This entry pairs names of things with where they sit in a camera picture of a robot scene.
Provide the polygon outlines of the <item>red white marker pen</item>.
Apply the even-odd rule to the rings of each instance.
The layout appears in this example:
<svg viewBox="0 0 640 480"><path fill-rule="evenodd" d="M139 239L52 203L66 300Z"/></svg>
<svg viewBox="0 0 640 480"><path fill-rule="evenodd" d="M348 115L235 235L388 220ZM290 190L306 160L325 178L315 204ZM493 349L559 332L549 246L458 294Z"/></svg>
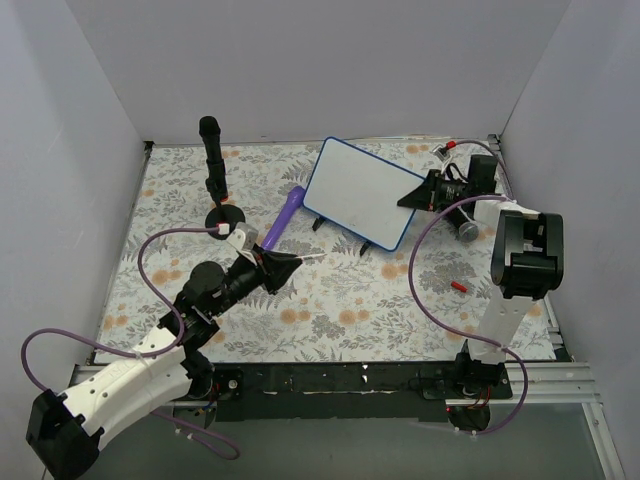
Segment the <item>red white marker pen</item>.
<svg viewBox="0 0 640 480"><path fill-rule="evenodd" d="M297 256L296 258L302 262L306 262L306 261L318 260L325 256L326 256L326 253L315 253L315 254L300 255L300 256Z"/></svg>

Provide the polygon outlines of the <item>blue framed whiteboard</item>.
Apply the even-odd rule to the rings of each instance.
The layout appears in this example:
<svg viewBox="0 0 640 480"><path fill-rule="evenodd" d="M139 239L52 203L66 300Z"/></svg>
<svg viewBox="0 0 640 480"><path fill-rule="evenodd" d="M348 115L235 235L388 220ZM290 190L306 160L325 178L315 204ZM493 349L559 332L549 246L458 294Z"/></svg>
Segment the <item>blue framed whiteboard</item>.
<svg viewBox="0 0 640 480"><path fill-rule="evenodd" d="M414 216L397 202L423 178L361 148L328 137L306 186L303 206L386 251L396 250Z"/></svg>

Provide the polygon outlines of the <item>red marker cap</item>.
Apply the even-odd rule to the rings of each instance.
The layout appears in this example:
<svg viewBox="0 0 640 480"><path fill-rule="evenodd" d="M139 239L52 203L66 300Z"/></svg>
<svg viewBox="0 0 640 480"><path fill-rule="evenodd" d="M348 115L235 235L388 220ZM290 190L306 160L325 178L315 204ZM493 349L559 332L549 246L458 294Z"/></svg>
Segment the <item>red marker cap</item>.
<svg viewBox="0 0 640 480"><path fill-rule="evenodd" d="M456 281L451 282L451 287L463 293L466 293L468 291L468 288L466 286Z"/></svg>

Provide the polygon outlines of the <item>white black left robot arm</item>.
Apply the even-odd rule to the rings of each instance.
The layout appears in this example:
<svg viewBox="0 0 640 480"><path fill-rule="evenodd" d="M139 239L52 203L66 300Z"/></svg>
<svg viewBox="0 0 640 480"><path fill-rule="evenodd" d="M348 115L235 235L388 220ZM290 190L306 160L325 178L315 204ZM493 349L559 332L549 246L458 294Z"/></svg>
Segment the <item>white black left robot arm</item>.
<svg viewBox="0 0 640 480"><path fill-rule="evenodd" d="M198 264L177 295L174 311L135 346L89 379L33 402L26 440L56 479L77 479L124 429L164 403L205 400L214 391L203 347L217 318L257 288L275 294L302 265L300 257L256 246L231 267Z"/></svg>

